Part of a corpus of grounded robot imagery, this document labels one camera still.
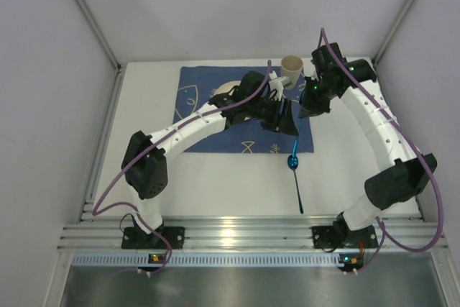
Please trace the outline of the beige cup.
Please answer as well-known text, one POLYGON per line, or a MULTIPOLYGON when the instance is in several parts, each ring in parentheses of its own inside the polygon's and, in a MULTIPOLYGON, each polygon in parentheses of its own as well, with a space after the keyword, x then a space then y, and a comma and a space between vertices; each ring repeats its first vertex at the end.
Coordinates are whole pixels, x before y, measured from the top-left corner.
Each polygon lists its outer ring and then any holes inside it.
POLYGON ((303 72, 303 60, 296 55, 285 56, 280 62, 281 76, 289 80, 286 85, 286 90, 291 90, 295 87, 299 77, 303 72))

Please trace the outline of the cream round plate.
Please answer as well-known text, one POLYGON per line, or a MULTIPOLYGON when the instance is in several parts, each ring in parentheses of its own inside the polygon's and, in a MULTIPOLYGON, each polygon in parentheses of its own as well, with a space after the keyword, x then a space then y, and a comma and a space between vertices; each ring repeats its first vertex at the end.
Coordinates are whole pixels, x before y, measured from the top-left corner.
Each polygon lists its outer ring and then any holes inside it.
POLYGON ((228 93, 231 91, 233 87, 239 86, 240 83, 241 81, 229 81, 227 83, 224 83, 215 90, 214 94, 218 95, 221 93, 228 93))

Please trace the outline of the blue cloth placemat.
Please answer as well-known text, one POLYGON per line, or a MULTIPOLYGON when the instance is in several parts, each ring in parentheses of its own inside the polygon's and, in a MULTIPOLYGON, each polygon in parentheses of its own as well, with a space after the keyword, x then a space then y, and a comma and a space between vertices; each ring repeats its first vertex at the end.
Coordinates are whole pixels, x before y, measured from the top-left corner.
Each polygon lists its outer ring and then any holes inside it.
MULTIPOLYGON (((183 66, 180 69, 173 122, 180 121, 202 107, 214 95, 219 86, 229 81, 240 81, 244 74, 251 70, 259 73, 267 72, 267 68, 264 66, 183 66)), ((293 117, 297 126, 300 111, 298 101, 304 88, 305 80, 301 76, 293 89, 283 91, 283 95, 293 102, 293 117)), ((203 139, 190 147, 188 151, 198 153, 291 154, 294 141, 294 136, 263 130, 258 121, 251 120, 203 139)), ((297 152, 314 152, 309 119, 302 120, 297 152)))

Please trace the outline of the blue metal fork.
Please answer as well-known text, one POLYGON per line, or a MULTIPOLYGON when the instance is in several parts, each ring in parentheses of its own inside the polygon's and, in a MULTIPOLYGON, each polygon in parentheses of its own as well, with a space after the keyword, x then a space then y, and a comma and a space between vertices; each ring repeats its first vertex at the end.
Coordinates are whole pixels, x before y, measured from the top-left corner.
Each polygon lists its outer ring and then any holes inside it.
POLYGON ((302 119, 299 119, 299 122, 298 122, 298 135, 295 138, 295 141, 294 141, 294 144, 293 144, 293 151, 292 151, 293 158, 297 157, 298 140, 299 140, 300 133, 301 133, 301 127, 302 127, 302 119))

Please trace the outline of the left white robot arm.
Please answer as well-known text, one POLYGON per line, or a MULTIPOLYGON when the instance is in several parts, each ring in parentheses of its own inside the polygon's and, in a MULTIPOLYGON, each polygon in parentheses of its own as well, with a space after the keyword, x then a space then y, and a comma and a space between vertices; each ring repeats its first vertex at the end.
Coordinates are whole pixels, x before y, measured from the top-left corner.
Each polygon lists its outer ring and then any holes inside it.
POLYGON ((283 94, 291 85, 287 76, 251 70, 164 130, 133 134, 121 168, 132 192, 136 226, 146 234, 160 231, 163 220, 157 197, 168 183, 167 166, 203 139, 249 120, 258 120, 264 130, 297 136, 292 102, 283 94))

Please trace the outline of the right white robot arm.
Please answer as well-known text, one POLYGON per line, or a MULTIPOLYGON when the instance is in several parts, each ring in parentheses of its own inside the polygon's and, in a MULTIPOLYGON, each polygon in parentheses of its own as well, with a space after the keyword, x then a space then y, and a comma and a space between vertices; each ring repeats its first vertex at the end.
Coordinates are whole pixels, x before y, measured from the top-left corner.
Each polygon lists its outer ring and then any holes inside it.
POLYGON ((315 73, 305 78, 298 116, 327 114, 331 101, 339 98, 357 120, 379 168, 364 182, 364 194, 333 223, 339 239, 345 240, 368 229, 383 211, 420 194, 433 177, 437 160, 432 154, 420 154, 400 133, 366 60, 348 61, 333 42, 314 50, 311 62, 315 73))

